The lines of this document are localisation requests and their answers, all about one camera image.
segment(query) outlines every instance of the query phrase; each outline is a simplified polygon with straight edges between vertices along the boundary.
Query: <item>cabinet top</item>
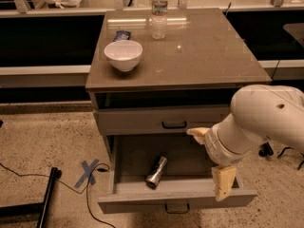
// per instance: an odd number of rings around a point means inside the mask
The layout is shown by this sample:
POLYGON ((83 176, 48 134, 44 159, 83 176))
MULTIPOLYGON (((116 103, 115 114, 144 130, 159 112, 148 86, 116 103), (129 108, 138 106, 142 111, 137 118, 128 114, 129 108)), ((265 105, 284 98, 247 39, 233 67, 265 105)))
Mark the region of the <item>cabinet top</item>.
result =
POLYGON ((87 81, 95 92, 200 89, 268 84, 270 77, 220 9, 168 11, 163 40, 151 36, 150 10, 109 11, 104 18, 87 81), (120 72, 104 49, 117 30, 143 47, 140 63, 120 72))

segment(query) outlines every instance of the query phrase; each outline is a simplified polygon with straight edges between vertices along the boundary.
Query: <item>speckled concrete floor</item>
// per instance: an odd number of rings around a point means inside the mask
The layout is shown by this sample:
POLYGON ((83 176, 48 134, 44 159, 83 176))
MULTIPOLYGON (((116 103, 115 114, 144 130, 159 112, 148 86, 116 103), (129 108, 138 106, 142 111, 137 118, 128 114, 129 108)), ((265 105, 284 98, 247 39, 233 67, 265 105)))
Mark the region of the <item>speckled concrete floor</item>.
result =
MULTIPOLYGON (((50 168, 62 170, 60 181, 74 186, 83 175, 83 161, 109 163, 89 104, 1 104, 0 162, 18 173, 48 175, 50 168)), ((293 150, 276 158, 282 146, 272 143, 275 155, 258 156, 258 148, 238 165, 246 189, 257 197, 242 208, 191 210, 184 215, 139 213, 105 215, 97 198, 106 191, 107 173, 95 173, 89 201, 93 214, 118 228, 181 227, 303 227, 304 166, 296 170, 302 156, 293 150)), ((40 202, 48 180, 19 178, 0 169, 0 206, 40 202)), ((0 227, 35 227, 36 220, 0 219, 0 227)), ((91 217, 86 194, 78 195, 56 182, 47 227, 108 227, 91 217)))

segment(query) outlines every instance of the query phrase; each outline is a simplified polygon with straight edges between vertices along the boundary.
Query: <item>drawer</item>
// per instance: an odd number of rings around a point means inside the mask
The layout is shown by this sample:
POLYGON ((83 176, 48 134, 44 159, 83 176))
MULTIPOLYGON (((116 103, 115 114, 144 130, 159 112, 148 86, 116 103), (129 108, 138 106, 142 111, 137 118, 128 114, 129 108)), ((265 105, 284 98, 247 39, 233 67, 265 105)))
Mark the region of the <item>drawer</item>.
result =
POLYGON ((239 176, 231 196, 215 200, 211 167, 205 148, 182 133, 115 136, 108 194, 98 203, 105 214, 246 206, 257 195, 243 189, 239 176), (159 156, 168 159, 156 189, 145 182, 159 156))
POLYGON ((101 135, 181 132, 211 127, 230 113, 228 104, 95 110, 101 135))

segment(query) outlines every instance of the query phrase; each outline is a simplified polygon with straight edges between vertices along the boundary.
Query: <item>clear plastic bottle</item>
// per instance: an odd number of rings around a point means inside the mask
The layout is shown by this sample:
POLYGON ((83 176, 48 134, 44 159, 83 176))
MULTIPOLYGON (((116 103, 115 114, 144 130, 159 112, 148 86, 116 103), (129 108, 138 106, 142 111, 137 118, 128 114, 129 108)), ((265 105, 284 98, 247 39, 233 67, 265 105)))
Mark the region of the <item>clear plastic bottle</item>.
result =
POLYGON ((163 39, 167 31, 168 0, 152 0, 152 37, 163 39))

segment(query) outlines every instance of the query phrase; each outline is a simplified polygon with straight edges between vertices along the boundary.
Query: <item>bowl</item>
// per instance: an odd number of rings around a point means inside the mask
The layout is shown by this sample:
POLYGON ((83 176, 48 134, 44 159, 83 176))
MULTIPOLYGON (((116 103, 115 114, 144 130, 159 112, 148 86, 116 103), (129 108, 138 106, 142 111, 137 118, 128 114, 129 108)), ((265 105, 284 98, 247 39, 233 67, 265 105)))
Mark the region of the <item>bowl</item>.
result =
POLYGON ((135 41, 121 40, 107 45, 104 54, 112 66, 120 71, 127 72, 140 62, 143 47, 135 41))

